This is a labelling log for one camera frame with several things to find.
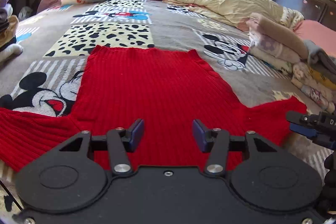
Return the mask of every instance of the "silver bolt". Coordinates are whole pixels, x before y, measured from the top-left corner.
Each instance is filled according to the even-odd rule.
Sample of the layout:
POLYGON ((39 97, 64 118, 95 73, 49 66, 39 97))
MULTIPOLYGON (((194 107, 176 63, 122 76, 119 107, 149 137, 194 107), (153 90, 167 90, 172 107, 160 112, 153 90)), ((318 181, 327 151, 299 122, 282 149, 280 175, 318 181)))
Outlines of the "silver bolt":
POLYGON ((30 218, 30 217, 27 217, 26 219, 25 219, 25 222, 24 222, 25 224, 35 224, 35 220, 34 219, 32 219, 32 218, 30 218))
POLYGON ((313 220, 311 218, 306 218, 302 221, 302 224, 313 224, 313 220))
POLYGON ((211 164, 207 167, 207 171, 213 174, 220 173, 224 170, 222 165, 219 164, 211 164))
POLYGON ((164 175, 165 175, 166 177, 171 177, 173 174, 174 174, 174 173, 173 173, 172 171, 166 171, 166 172, 164 172, 164 175))
POLYGON ((131 167, 128 164, 117 164, 114 170, 118 173, 126 173, 130 171, 131 167))

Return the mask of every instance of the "pile of clothes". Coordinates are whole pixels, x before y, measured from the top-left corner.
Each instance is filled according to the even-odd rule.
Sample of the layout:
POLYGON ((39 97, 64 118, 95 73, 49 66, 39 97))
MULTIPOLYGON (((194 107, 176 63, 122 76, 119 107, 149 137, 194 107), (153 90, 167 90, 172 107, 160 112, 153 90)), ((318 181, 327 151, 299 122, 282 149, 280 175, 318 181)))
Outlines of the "pile of clothes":
POLYGON ((310 40, 302 40, 293 31, 252 13, 246 21, 251 46, 249 53, 285 75, 316 102, 322 110, 335 111, 336 60, 310 40))
POLYGON ((0 0, 0 64, 12 54, 19 55, 23 48, 16 44, 16 29, 19 20, 12 15, 13 8, 9 0, 0 0))

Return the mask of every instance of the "headboard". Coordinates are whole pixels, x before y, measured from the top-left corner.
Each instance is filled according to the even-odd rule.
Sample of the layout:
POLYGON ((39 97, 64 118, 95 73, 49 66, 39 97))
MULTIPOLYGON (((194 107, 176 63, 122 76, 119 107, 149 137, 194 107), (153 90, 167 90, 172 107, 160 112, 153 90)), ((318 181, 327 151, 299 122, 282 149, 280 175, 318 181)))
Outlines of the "headboard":
POLYGON ((335 0, 273 0, 290 9, 298 10, 305 19, 315 20, 336 31, 335 0))

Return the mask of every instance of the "mickey mouse ear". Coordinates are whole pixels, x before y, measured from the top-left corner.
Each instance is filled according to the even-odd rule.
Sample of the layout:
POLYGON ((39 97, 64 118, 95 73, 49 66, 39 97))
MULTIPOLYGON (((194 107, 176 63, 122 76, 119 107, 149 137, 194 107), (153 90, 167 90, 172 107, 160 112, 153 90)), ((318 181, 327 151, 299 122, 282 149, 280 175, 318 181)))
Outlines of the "mickey mouse ear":
POLYGON ((25 76, 19 83, 23 90, 31 90, 43 85, 47 80, 47 75, 44 72, 33 72, 25 76))

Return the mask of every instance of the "ribbed knit fabric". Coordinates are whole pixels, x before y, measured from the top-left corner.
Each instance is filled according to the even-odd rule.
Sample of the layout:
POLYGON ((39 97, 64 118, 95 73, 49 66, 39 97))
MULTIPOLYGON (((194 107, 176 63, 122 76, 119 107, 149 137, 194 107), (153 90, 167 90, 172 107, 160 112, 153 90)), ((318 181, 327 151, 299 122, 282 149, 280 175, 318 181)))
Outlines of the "ribbed knit fabric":
MULTIPOLYGON (((129 157, 139 165, 198 165, 192 121, 220 127, 233 135, 255 130, 276 144, 289 133, 288 110, 305 113, 296 98, 248 108, 195 50, 96 46, 88 57, 77 100, 70 115, 54 118, 0 109, 0 158, 19 170, 31 160, 81 130, 105 134, 115 127, 145 121, 145 133, 129 157)), ((109 168, 107 152, 95 161, 109 168)), ((230 153, 227 168, 241 161, 230 153)))

